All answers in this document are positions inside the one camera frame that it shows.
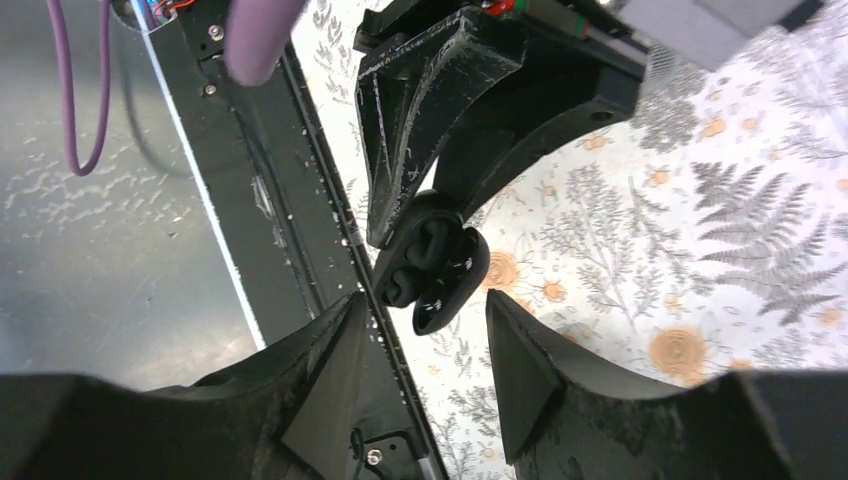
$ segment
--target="black 3d-printed part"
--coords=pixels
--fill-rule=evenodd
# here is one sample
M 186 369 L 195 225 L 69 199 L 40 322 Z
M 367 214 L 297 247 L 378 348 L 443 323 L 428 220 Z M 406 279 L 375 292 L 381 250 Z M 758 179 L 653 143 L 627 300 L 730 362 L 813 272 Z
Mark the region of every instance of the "black 3d-printed part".
M 368 12 L 358 30 L 367 52 L 357 80 L 371 182 L 367 238 L 377 248 L 388 246 L 437 160 L 434 189 L 467 219 L 542 156 L 635 109 L 644 62 L 520 12 L 496 18 L 453 7 L 398 0 Z M 633 52 L 646 51 L 618 34 Z
M 430 335 L 446 327 L 489 271 L 489 245 L 474 228 L 466 228 L 452 245 L 445 267 L 425 290 L 412 313 L 416 335 Z
M 0 377 L 0 478 L 346 480 L 365 295 L 190 387 Z
M 691 390 L 614 365 L 490 291 L 504 449 L 522 480 L 842 479 L 844 372 L 734 372 Z
M 789 15 L 780 21 L 780 26 L 792 33 L 806 25 L 822 7 L 824 7 L 823 0 L 806 0 L 789 12 Z

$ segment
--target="black cable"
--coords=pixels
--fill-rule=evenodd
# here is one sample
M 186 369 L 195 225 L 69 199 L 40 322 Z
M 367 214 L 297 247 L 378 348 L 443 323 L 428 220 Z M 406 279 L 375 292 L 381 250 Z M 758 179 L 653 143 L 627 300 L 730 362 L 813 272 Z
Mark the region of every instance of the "black cable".
M 359 480 L 362 467 L 365 466 L 365 439 L 362 438 L 362 430 L 354 428 L 350 432 L 350 448 L 353 450 L 353 459 L 356 460 L 356 470 L 353 471 L 351 480 Z

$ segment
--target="floral tablecloth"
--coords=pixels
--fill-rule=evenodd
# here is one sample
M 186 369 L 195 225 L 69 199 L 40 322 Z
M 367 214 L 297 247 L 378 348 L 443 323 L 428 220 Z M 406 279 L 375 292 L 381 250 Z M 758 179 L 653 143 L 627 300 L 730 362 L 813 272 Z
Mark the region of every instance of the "floral tablecloth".
M 350 46 L 363 9 L 380 7 L 313 0 L 294 36 L 361 221 Z M 769 30 L 716 73 L 684 65 L 631 122 L 542 159 L 475 215 L 493 252 L 484 290 L 681 385 L 732 368 L 848 367 L 847 107 L 848 0 L 795 35 Z M 483 293 L 431 337 L 393 312 L 457 479 L 514 478 Z

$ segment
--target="red wire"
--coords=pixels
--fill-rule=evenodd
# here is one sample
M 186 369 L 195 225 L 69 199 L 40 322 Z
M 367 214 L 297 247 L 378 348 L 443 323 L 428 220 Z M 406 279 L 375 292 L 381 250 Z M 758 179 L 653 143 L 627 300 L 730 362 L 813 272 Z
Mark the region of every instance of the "red wire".
M 510 12 L 513 9 L 515 9 L 515 0 L 501 0 L 498 3 L 487 8 L 486 11 L 489 13 L 489 15 L 497 17 L 498 15 L 503 15 L 504 13 Z
M 154 8 L 154 9 L 153 9 L 153 13 L 154 13 L 154 15 L 162 15 L 162 14 L 164 13 L 164 14 L 165 14 L 165 16 L 166 16 L 166 17 L 168 17 L 168 15 L 169 15 L 169 13 L 168 13 L 168 12 L 169 12 L 169 11 L 170 11 L 171 13 L 173 13 L 173 12 L 174 12 L 174 10 L 176 10 L 176 9 L 178 9 L 178 8 L 185 8 L 185 7 L 189 6 L 189 5 L 191 5 L 192 3 L 196 2 L 197 0 L 184 0 L 184 1 L 182 1 L 182 2 L 175 3 L 175 4 L 173 4 L 173 5 L 168 5 L 167 7 L 165 7 L 165 11 L 164 11 L 164 12 L 162 12 L 162 11 L 161 11 L 161 10 L 162 10 L 162 7 L 164 7 L 164 6 L 165 6 L 165 4 L 166 4 L 166 3 L 168 3 L 169 1 L 170 1 L 170 0 L 162 0 L 161 2 L 159 2 L 159 4 L 158 4 L 158 5 L 156 5 L 156 8 Z

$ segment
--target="gray metal surface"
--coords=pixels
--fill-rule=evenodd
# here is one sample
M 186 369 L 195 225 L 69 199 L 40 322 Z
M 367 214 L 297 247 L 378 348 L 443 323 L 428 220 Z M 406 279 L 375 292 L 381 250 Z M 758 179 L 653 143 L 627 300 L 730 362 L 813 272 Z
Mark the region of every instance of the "gray metal surface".
M 804 0 L 695 0 L 695 5 L 735 26 L 754 38 L 768 27 L 780 23 Z
M 710 71 L 718 70 L 750 40 L 694 0 L 629 0 L 620 17 L 641 33 Z
M 87 158 L 96 1 L 63 6 Z M 45 2 L 0 2 L 0 372 L 185 384 L 255 346 L 140 37 L 112 25 L 106 151 L 73 178 Z

